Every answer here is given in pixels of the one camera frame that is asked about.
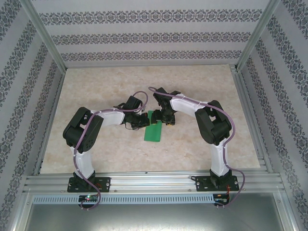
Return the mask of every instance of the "green block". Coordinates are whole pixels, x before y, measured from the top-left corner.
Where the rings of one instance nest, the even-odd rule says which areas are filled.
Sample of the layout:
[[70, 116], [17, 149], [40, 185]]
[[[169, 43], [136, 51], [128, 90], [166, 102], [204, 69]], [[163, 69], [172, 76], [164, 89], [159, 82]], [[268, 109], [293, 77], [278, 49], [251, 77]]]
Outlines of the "green block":
[[148, 111], [148, 118], [150, 119], [150, 125], [145, 128], [144, 141], [160, 142], [160, 135], [162, 132], [162, 121], [158, 121], [157, 124], [151, 124], [151, 116], [153, 111]]

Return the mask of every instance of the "vented metal strip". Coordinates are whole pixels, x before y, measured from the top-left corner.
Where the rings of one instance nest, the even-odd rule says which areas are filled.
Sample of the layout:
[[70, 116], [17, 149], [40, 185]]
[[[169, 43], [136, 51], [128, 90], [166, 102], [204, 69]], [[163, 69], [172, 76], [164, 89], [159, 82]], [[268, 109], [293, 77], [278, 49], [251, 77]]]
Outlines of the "vented metal strip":
[[[79, 195], [36, 195], [35, 205], [78, 204]], [[213, 194], [166, 194], [166, 195], [103, 195], [100, 204], [140, 205], [140, 204], [204, 204], [214, 203]]]

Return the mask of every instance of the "beige tabletop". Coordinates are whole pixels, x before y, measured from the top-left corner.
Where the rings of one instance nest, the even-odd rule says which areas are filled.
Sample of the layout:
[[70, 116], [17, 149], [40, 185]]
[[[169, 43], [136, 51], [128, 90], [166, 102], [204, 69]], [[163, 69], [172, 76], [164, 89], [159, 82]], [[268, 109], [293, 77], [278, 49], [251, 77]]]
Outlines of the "beige tabletop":
[[[241, 103], [228, 65], [149, 66], [68, 69], [51, 129], [41, 173], [72, 173], [73, 156], [62, 133], [79, 107], [111, 108], [138, 90], [149, 94], [146, 111], [159, 109], [149, 86], [178, 90], [187, 97], [218, 100], [233, 118], [237, 133], [228, 144], [231, 167], [259, 167]], [[144, 141], [145, 128], [124, 125], [100, 130], [92, 148], [96, 172], [210, 169], [210, 146], [201, 137], [195, 118], [175, 114], [176, 125], [162, 127], [161, 141]]]

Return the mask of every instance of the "patterned wallpaper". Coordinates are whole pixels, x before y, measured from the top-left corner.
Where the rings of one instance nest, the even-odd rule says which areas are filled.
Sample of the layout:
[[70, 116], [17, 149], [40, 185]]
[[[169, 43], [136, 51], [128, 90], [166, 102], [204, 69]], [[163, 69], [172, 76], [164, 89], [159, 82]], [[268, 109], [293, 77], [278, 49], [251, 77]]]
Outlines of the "patterned wallpaper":
[[65, 64], [85, 67], [235, 64], [268, 0], [32, 2]]
[[242, 75], [273, 169], [308, 230], [308, 6], [282, 0]]
[[63, 78], [17, 0], [0, 2], [0, 231], [33, 174]]

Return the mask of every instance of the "black mounting plate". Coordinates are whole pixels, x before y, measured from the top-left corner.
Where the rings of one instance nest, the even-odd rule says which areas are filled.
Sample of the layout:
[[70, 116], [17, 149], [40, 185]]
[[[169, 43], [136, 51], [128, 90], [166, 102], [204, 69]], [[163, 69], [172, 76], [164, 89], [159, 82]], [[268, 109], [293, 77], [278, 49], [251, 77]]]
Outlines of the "black mounting plate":
[[213, 185], [210, 176], [197, 176], [191, 178], [195, 181], [197, 192], [227, 191], [227, 186], [230, 187], [230, 191], [238, 191], [240, 189], [236, 176], [231, 176], [225, 184], [220, 185], [218, 188]]
[[[107, 193], [110, 189], [110, 177], [95, 177], [94, 185], [98, 187], [100, 192]], [[68, 181], [67, 186], [67, 192], [68, 193], [95, 193], [95, 188], [91, 188], [90, 191], [88, 191], [84, 186], [77, 183], [76, 178], [71, 177]]]

